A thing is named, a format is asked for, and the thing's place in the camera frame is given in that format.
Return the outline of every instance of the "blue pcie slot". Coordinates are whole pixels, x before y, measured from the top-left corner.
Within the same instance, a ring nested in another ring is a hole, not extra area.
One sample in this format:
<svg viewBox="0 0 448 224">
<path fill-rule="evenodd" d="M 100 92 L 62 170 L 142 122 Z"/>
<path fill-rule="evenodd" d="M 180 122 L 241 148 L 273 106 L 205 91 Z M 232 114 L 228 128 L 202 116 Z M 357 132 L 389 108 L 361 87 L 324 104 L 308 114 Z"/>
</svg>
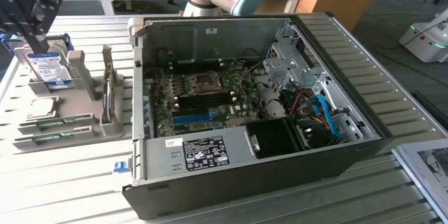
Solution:
<svg viewBox="0 0 448 224">
<path fill-rule="evenodd" d="M 180 116 L 173 118 L 173 123 L 189 123 L 196 121 L 209 121 L 213 119 L 214 113 L 206 113 L 201 115 L 189 115 L 189 116 Z"/>
</svg>

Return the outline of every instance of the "motherboard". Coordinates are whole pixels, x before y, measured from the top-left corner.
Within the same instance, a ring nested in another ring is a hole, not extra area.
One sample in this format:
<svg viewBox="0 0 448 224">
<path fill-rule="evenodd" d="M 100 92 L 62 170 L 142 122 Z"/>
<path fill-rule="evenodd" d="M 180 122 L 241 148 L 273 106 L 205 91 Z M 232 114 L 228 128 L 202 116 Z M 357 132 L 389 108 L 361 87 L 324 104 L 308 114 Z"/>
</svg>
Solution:
<svg viewBox="0 0 448 224">
<path fill-rule="evenodd" d="M 149 68 L 144 84 L 153 103 L 153 136 L 217 130 L 257 119 L 254 87 L 242 79 L 250 65 L 241 60 Z"/>
</svg>

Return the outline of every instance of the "metal table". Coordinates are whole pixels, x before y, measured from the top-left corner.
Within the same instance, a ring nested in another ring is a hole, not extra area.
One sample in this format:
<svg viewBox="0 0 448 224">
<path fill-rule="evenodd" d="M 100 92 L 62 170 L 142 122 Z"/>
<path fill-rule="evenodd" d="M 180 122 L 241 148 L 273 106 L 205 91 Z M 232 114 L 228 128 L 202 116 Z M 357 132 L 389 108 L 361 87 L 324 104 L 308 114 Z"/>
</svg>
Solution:
<svg viewBox="0 0 448 224">
<path fill-rule="evenodd" d="M 86 53 L 93 76 L 102 74 L 101 45 L 109 44 L 114 67 L 126 78 L 125 130 L 130 130 L 132 47 L 129 17 L 60 17 L 52 33 L 65 31 Z M 401 143 L 446 138 L 448 133 L 357 40 L 325 14 L 300 14 L 396 140 L 337 178 L 228 202 L 146 223 L 438 223 L 438 217 L 406 176 L 390 149 Z M 132 153 L 132 141 L 66 142 L 50 150 L 18 153 L 8 138 L 32 93 L 26 70 L 13 61 L 0 92 L 0 222 L 144 223 L 120 193 L 129 173 L 112 174 L 114 161 Z"/>
</svg>

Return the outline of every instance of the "power supply label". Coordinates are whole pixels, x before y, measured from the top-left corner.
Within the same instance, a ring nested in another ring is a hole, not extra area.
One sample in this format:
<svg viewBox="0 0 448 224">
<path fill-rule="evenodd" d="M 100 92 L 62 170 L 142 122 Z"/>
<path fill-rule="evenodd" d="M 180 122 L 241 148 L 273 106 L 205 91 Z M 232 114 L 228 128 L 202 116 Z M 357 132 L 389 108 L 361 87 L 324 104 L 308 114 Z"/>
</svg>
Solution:
<svg viewBox="0 0 448 224">
<path fill-rule="evenodd" d="M 222 136 L 184 141 L 182 145 L 188 171 L 192 172 L 230 163 Z"/>
<path fill-rule="evenodd" d="M 28 54 L 29 61 L 40 78 L 49 85 L 64 85 L 72 81 L 66 68 L 60 65 L 61 56 L 56 52 Z"/>
</svg>

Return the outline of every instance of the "green circuit board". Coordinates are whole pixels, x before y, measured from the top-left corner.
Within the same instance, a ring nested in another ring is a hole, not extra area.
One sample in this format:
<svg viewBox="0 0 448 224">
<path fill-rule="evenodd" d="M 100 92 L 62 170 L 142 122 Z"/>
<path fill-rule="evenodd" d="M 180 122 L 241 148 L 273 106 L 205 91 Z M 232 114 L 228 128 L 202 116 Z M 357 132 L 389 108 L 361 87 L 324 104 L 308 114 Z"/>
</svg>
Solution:
<svg viewBox="0 0 448 224">
<path fill-rule="evenodd" d="M 170 74 L 169 71 L 164 70 L 165 78 L 162 78 L 158 71 L 152 71 L 152 75 L 149 75 L 152 78 L 152 90 L 157 88 L 158 83 L 162 80 L 156 97 L 152 99 L 154 137 L 165 137 L 192 132 L 222 129 L 230 127 L 228 121 L 232 121 L 232 119 L 237 118 L 244 118 L 246 120 L 256 119 L 257 113 L 250 109 L 250 101 L 249 98 L 244 95 L 241 88 L 241 78 L 246 71 L 248 67 L 237 69 L 234 62 L 225 64 L 222 70 L 217 72 L 221 84 L 220 92 L 233 91 L 236 101 L 230 104 L 208 108 L 208 112 L 213 114 L 212 120 L 177 124 L 173 123 L 172 116 L 172 112 L 178 110 L 174 106 L 174 97 L 188 97 L 194 95 L 190 94 L 190 75 L 186 74 L 177 76 Z M 250 100 L 256 101 L 257 97 L 254 89 L 248 88 L 246 93 L 250 96 Z"/>
</svg>

